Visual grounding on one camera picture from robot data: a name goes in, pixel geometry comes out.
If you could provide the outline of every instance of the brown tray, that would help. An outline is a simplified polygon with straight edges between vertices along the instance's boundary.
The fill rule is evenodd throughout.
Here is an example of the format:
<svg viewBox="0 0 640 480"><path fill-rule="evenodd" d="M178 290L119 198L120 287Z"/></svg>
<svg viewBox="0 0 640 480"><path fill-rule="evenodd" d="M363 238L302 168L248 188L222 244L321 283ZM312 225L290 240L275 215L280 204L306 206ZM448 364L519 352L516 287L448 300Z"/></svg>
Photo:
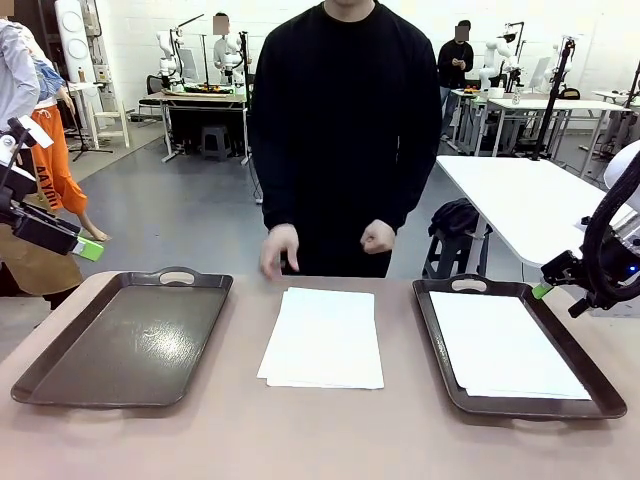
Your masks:
<svg viewBox="0 0 640 480"><path fill-rule="evenodd" d="M455 290L453 284L460 280L480 282L478 285L484 284L486 289L484 291L474 288ZM603 420L620 418L627 413L627 405L616 389L549 307L543 301L533 297L529 285L492 282L477 275L463 274L447 280L418 280L413 283L413 289L431 337L445 387L451 401L461 410L472 414L527 420ZM429 292L517 297L582 382L592 400L470 397L467 391L456 382Z"/></svg>
<svg viewBox="0 0 640 480"><path fill-rule="evenodd" d="M191 283L163 283L170 274ZM76 408L166 407L179 402L233 278L182 267L121 273L11 389L21 403Z"/></svg>

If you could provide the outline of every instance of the orange pants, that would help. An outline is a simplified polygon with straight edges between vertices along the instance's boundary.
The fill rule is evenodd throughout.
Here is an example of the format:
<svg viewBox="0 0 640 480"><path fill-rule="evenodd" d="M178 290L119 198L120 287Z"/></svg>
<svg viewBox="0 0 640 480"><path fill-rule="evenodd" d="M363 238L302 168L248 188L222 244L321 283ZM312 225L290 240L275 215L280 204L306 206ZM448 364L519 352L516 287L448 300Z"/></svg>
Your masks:
<svg viewBox="0 0 640 480"><path fill-rule="evenodd" d="M48 107L33 112L31 118L47 132L53 140L49 148L36 145L31 149L36 175L44 196L52 210L65 208L80 215L87 209L87 196L71 178L69 151L64 138L64 127L58 107Z"/></svg>

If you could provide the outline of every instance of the white paper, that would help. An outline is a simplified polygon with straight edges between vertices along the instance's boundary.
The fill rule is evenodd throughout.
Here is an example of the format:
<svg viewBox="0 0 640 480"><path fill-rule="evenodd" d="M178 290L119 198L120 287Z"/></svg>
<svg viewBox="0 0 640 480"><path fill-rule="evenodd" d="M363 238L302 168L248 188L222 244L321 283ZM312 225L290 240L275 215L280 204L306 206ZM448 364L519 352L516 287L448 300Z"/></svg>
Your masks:
<svg viewBox="0 0 640 480"><path fill-rule="evenodd" d="M258 378L270 386L383 388L374 309L372 294L289 289Z"/></svg>
<svg viewBox="0 0 640 480"><path fill-rule="evenodd" d="M481 396L591 398L519 299L430 295L462 388Z"/></svg>

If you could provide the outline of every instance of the person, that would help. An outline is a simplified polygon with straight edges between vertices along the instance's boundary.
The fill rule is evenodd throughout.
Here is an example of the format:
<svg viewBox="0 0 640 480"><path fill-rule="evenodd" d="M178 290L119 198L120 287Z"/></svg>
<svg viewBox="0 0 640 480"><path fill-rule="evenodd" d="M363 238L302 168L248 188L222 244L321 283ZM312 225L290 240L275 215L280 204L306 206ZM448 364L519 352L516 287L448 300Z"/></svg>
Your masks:
<svg viewBox="0 0 640 480"><path fill-rule="evenodd" d="M453 119L458 103L451 90L464 88L465 73L473 69L473 48L467 42L471 22L462 20L456 27L456 37L440 49L438 55L438 77L440 80L440 104L444 107L441 136L446 139L447 129Z"/></svg>
<svg viewBox="0 0 640 480"><path fill-rule="evenodd" d="M216 17L225 18L227 21L227 32L213 45L213 61L216 68L221 72L221 83L226 81L225 68L228 64L233 66L239 65L233 70L233 82L244 83L244 69L242 66L242 55L240 36L231 33L231 23L226 13L216 13ZM247 60L247 65L251 65L251 58Z"/></svg>
<svg viewBox="0 0 640 480"><path fill-rule="evenodd" d="M31 115L39 91L35 67L19 27L7 17L0 17L0 130L6 131L13 117ZM22 157L23 162L30 161L29 154ZM26 200L41 208L49 207L41 189ZM16 238L11 228L2 224L0 260L3 262L0 296L22 293L43 296L55 309L82 283L80 270L71 256L57 255Z"/></svg>
<svg viewBox="0 0 640 480"><path fill-rule="evenodd" d="M250 125L264 274L385 277L440 125L431 42L377 0L326 0L271 32Z"/></svg>
<svg viewBox="0 0 640 480"><path fill-rule="evenodd" d="M19 23L15 23L15 25L21 28L21 37L27 45L32 59L43 62L53 68L53 64L36 42L31 30ZM69 108L71 114L75 115L75 106L64 86L58 90L58 95ZM51 96L38 103L31 118L53 140L53 145L49 148L45 149L40 145L36 145L31 149L36 173L39 176L40 185L51 205L51 209L55 212L65 208L69 212L76 214L82 227L94 240L98 242L110 240L111 237L96 227L89 218L87 214L87 196L71 176L69 149L67 148L64 125L62 124L56 97Z"/></svg>

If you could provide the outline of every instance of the black stool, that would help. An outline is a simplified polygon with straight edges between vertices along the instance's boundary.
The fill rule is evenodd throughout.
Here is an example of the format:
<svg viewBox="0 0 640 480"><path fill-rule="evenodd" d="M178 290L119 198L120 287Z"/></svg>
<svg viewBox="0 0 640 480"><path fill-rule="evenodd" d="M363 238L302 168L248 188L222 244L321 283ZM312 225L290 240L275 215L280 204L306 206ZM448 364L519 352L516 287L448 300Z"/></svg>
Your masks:
<svg viewBox="0 0 640 480"><path fill-rule="evenodd" d="M469 263L472 243L473 238L466 233L447 236L442 230L436 230L436 233L433 235L433 240L431 241L431 246L429 247L427 260L424 262L422 278L434 280L450 278L456 262L458 262L457 274L465 273L467 271L467 264ZM478 274L483 277L487 274L488 254L489 233L486 233L482 244L482 252L480 253L480 264L478 265ZM433 267L434 262L438 262L437 270Z"/></svg>
<svg viewBox="0 0 640 480"><path fill-rule="evenodd" d="M226 161L232 154L229 131L224 125L202 127L202 156Z"/></svg>

